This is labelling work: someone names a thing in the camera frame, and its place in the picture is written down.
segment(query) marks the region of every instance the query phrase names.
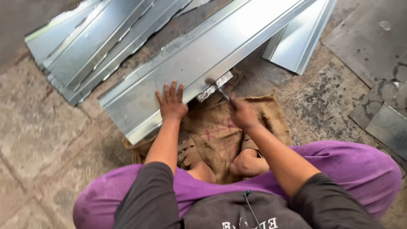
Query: stained floor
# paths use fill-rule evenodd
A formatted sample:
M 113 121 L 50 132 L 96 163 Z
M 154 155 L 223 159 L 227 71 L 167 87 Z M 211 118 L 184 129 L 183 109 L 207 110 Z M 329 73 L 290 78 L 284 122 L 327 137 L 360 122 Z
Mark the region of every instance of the stained floor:
M 338 0 L 322 39 L 362 1 Z M 122 133 L 96 98 L 225 2 L 214 0 L 171 20 L 76 108 L 49 86 L 26 48 L 7 57 L 8 64 L 0 67 L 0 229 L 74 228 L 72 207 L 80 191 L 101 174 L 131 163 Z M 347 116 L 370 89 L 325 46 L 317 45 L 302 76 L 261 59 L 264 48 L 237 64 L 245 77 L 235 90 L 258 96 L 275 88 L 295 145 L 334 139 L 381 149 Z M 389 229 L 403 228 L 406 213 L 404 180 L 382 222 Z

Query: person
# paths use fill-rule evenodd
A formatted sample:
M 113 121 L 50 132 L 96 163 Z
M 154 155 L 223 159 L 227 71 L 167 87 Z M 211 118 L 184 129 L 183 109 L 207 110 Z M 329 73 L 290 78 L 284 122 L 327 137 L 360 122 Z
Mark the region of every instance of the person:
M 78 196 L 77 229 L 377 229 L 394 200 L 401 172 L 367 145 L 322 141 L 286 146 L 258 120 L 250 104 L 231 97 L 231 118 L 244 131 L 231 172 L 252 177 L 214 184 L 211 169 L 187 133 L 184 86 L 156 91 L 162 126 L 143 165 L 97 178 Z

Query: hand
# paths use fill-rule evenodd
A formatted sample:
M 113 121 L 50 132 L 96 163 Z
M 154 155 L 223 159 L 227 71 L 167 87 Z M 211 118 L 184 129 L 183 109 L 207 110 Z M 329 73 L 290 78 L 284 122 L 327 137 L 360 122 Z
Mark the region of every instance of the hand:
M 155 91 L 158 102 L 160 103 L 160 112 L 162 121 L 167 119 L 176 119 L 179 122 L 185 117 L 188 112 L 188 106 L 182 103 L 182 94 L 184 93 L 184 85 L 181 84 L 177 89 L 177 81 L 173 80 L 171 88 L 168 88 L 168 83 L 164 84 L 164 99 L 158 90 Z
M 237 127 L 247 132 L 250 128 L 256 128 L 259 125 L 262 126 L 258 121 L 255 110 L 248 102 L 237 100 L 234 93 L 230 95 L 230 102 L 234 106 L 230 106 L 230 117 Z

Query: purple pants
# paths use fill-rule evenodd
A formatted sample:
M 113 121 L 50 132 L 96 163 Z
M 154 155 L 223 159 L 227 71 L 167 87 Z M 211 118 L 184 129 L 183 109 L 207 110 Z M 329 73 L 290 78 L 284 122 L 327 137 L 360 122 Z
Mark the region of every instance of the purple pants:
M 401 172 L 397 164 L 368 145 L 320 141 L 291 148 L 345 188 L 377 219 L 389 208 L 399 191 Z M 142 165 L 118 168 L 90 183 L 79 194 L 73 209 L 76 228 L 111 229 L 116 208 L 141 168 Z M 271 172 L 228 185 L 196 180 L 180 168 L 174 176 L 180 217 L 201 198 L 248 189 L 287 198 Z

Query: black t-shirt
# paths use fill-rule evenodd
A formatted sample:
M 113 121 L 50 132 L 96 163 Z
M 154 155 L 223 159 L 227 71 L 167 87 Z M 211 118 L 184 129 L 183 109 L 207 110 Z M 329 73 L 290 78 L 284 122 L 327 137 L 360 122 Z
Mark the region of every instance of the black t-shirt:
M 144 166 L 116 211 L 115 229 L 383 229 L 343 188 L 323 174 L 311 177 L 287 203 L 253 192 L 247 204 L 242 192 L 197 201 L 179 219 L 173 174 L 163 163 Z

